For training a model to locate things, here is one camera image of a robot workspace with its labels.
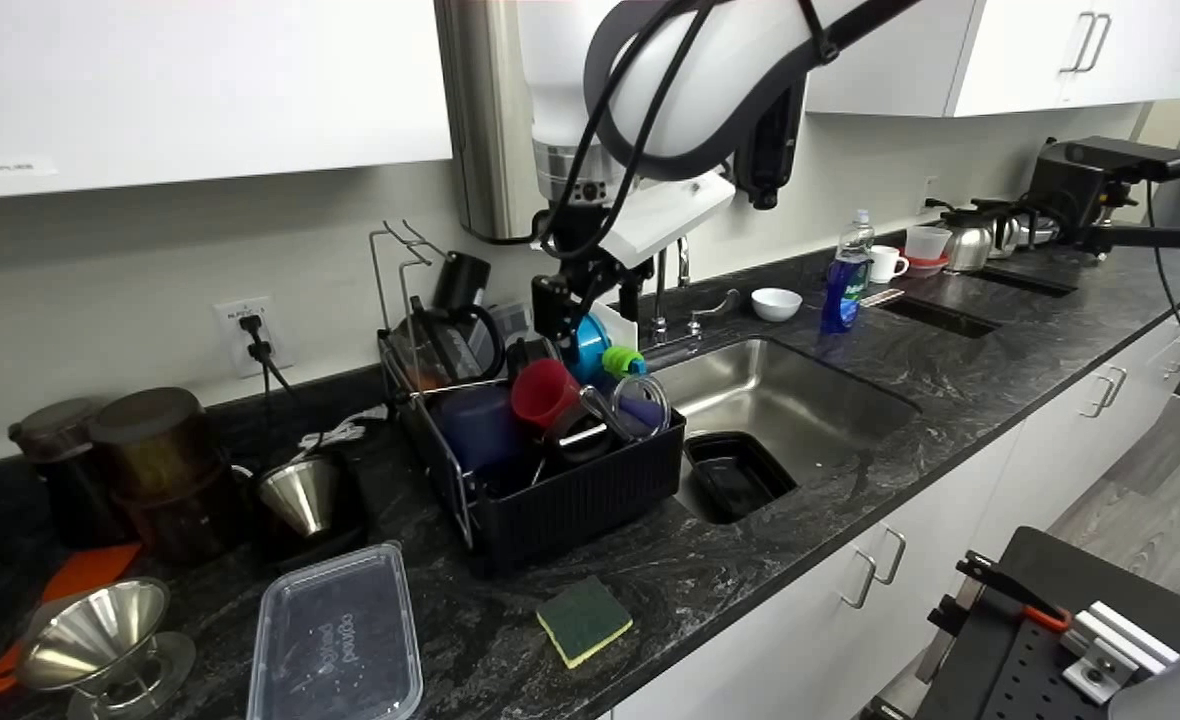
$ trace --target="cabinet handle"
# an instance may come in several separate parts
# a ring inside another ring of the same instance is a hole
[[[895,528],[878,528],[878,534],[893,534],[895,539],[895,556],[893,556],[893,566],[884,574],[874,574],[874,585],[893,585],[899,574],[899,565],[905,565],[905,550],[907,550],[907,534],[895,531]]]
[[[874,561],[870,561],[869,550],[854,550],[854,561],[862,561],[862,585],[858,585],[858,595],[837,595],[837,601],[842,601],[848,609],[862,609],[862,603],[869,603],[870,574],[874,574]]]
[[[1100,11],[1081,11],[1081,16],[1090,21],[1090,25],[1085,29],[1085,38],[1081,38],[1081,48],[1076,48],[1076,61],[1070,61],[1063,73],[1081,73],[1085,50],[1087,50],[1090,38],[1095,38]]]
[[[1100,385],[1108,385],[1108,388],[1100,390],[1095,409],[1081,413],[1085,420],[1095,420],[1095,416],[1103,416],[1103,409],[1108,409],[1108,396],[1110,396],[1110,378],[1108,378],[1108,376],[1095,376],[1095,378],[1100,378]]]
[[[1100,45],[1095,45],[1090,61],[1081,73],[1095,73],[1100,57],[1103,57],[1103,45],[1108,45],[1108,32],[1110,32],[1110,11],[1100,11],[1100,25],[1103,25]]]
[[[1123,369],[1110,369],[1110,376],[1116,376],[1116,378],[1108,378],[1103,409],[1110,409],[1116,396],[1118,396],[1118,388],[1123,388],[1123,378],[1132,378],[1132,373],[1123,373]]]

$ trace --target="black appliance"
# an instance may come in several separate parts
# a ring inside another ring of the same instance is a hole
[[[1061,223],[1061,238],[1085,251],[1108,251],[1110,237],[1100,223],[1110,209],[1132,202],[1132,182],[1180,178],[1180,148],[1132,144],[1132,140],[1046,140],[1036,155],[1022,209]]]

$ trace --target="white bowl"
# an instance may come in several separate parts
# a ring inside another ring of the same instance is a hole
[[[782,323],[788,316],[797,316],[801,297],[791,286],[756,286],[752,293],[752,310],[759,318]]]

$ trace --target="container lid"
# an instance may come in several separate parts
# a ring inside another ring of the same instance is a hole
[[[199,416],[199,398],[185,388],[149,388],[149,390],[131,390],[113,398],[108,409],[100,409],[97,416],[87,416],[87,435],[97,443],[149,443],[179,422],[188,422],[193,416]]]
[[[83,420],[97,409],[100,398],[83,398],[83,396],[59,398],[12,422],[6,435],[19,443],[27,458],[40,458],[40,463],[59,458],[91,443]]]
[[[255,618],[253,720],[400,720],[421,701],[417,611],[396,545],[269,585]]]

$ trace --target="blue bottle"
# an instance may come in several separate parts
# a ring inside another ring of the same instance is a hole
[[[818,330],[848,330],[858,316],[862,259],[837,257],[827,266],[827,297]]]

